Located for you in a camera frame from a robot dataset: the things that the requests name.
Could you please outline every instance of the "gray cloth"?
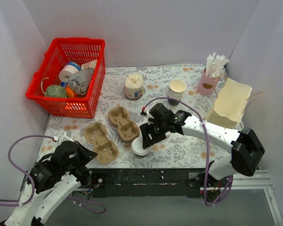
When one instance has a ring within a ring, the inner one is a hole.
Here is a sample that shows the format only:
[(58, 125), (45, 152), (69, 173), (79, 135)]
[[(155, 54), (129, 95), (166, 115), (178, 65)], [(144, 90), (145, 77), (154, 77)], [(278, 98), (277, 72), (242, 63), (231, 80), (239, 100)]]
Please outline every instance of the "gray cloth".
[(80, 70), (77, 73), (71, 75), (68, 79), (69, 87), (79, 95), (84, 95), (88, 91), (89, 84), (94, 70), (89, 68), (86, 70)]

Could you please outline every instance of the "pink cup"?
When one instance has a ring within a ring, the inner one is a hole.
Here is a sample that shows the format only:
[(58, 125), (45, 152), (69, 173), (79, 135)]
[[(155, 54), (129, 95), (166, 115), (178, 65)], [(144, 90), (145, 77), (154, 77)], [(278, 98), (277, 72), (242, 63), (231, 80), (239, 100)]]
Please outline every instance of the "pink cup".
[(206, 68), (204, 68), (203, 73), (201, 75), (200, 81), (197, 86), (197, 91), (203, 95), (211, 95), (215, 90), (214, 87), (217, 85), (218, 81), (220, 81), (220, 77), (217, 79), (209, 78), (205, 74)]

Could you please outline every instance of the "tape roll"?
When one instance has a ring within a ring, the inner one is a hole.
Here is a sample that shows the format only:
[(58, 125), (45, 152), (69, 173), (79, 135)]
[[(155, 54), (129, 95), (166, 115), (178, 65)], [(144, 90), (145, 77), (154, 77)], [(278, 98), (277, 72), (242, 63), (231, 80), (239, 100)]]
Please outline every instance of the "tape roll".
[(61, 70), (60, 74), (58, 75), (59, 79), (62, 82), (68, 82), (69, 77), (77, 73), (81, 70), (81, 67), (75, 62), (69, 62), (66, 66)]

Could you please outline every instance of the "red plastic basket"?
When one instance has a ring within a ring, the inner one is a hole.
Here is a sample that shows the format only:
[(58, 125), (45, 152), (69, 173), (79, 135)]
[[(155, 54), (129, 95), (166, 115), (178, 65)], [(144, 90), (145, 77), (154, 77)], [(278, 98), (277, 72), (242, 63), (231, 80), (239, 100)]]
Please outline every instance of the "red plastic basket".
[[(105, 77), (105, 41), (88, 38), (57, 38), (54, 39), (45, 53), (45, 58), (33, 75), (26, 97), (34, 100), (49, 113), (56, 116), (75, 118), (94, 118), (100, 90)], [(70, 61), (79, 65), (97, 59), (92, 80), (84, 98), (52, 98), (44, 97), (41, 91), (41, 80), (44, 90), (49, 85), (59, 85), (58, 74)]]

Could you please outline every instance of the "table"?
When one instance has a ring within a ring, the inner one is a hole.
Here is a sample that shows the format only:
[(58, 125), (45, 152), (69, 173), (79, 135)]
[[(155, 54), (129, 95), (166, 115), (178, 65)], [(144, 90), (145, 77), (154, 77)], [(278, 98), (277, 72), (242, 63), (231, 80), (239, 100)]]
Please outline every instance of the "table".
[[(146, 117), (140, 115), (141, 108), (155, 97), (167, 96), (168, 84), (172, 79), (179, 78), (186, 82), (187, 88), (182, 100), (197, 110), (204, 118), (212, 106), (216, 95), (203, 96), (196, 90), (204, 65), (170, 65), (170, 66), (149, 66), (149, 67), (108, 67), (103, 82), (100, 98), (97, 104), (97, 111), (94, 119), (78, 119), (49, 116), (45, 135), (60, 136), (65, 130), (71, 131), (72, 138), (78, 140), (89, 150), (93, 145), (88, 143), (83, 136), (85, 127), (95, 121), (102, 122), (108, 130), (108, 138), (114, 141), (119, 149), (118, 158), (102, 165), (96, 160), (91, 161), (89, 168), (204, 168), (206, 159), (206, 143), (195, 137), (186, 137), (180, 134), (171, 134), (167, 139), (153, 145), (149, 154), (145, 157), (136, 156), (131, 144), (122, 142), (115, 127), (108, 119), (108, 112), (116, 106), (125, 107), (130, 119), (138, 126), (146, 122)], [(127, 75), (132, 73), (142, 74), (144, 77), (145, 93), (139, 100), (129, 100), (124, 95), (124, 81)], [(217, 85), (217, 92), (223, 87), (225, 79)], [(169, 106), (166, 100), (159, 100), (169, 109), (189, 111), (185, 106)], [(157, 102), (151, 103), (147, 110), (150, 110)], [(40, 147), (37, 161), (45, 154), (54, 152), (57, 144), (51, 140), (44, 139)], [(210, 160), (219, 160), (229, 154), (215, 146), (210, 145)]]

